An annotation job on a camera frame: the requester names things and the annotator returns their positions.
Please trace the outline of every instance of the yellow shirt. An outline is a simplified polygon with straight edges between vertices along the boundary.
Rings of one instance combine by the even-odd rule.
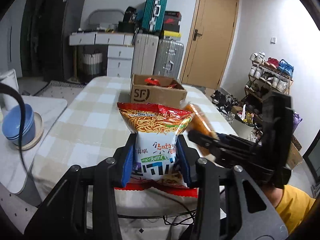
[[[302,222],[314,202],[315,199],[304,191],[284,185],[283,196],[276,211],[287,226],[289,234]]]

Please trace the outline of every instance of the wooden door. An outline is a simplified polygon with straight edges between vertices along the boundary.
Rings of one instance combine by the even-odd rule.
[[[182,82],[217,89],[233,40],[238,0],[200,0]]]

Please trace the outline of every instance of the light switch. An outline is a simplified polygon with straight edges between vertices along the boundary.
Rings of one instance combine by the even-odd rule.
[[[277,38],[276,37],[271,37],[270,43],[271,44],[276,44],[276,42],[277,42]]]

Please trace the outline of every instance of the stacked bowls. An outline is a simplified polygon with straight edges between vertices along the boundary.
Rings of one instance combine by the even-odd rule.
[[[34,120],[34,112],[32,107],[25,104],[26,108],[26,121],[22,133],[22,146],[28,144],[33,140],[36,135],[36,125]],[[19,129],[21,122],[20,106],[15,106],[4,117],[2,124],[3,135],[15,145],[19,143]]]

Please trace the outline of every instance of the plaid tablecloth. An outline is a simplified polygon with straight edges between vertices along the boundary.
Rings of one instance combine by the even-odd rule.
[[[39,148],[33,164],[33,175],[43,179],[37,184],[44,199],[62,175],[73,164],[88,167],[113,156],[127,142],[130,131],[125,125],[117,102],[129,102],[130,79],[98,77],[75,98],[64,111]],[[184,85],[186,101],[197,104],[218,133],[235,134],[215,106],[197,88]],[[189,147],[197,148],[184,134]],[[174,197],[190,208],[196,199]],[[155,194],[155,190],[116,190],[117,210],[123,215],[165,215],[185,212],[183,207]]]

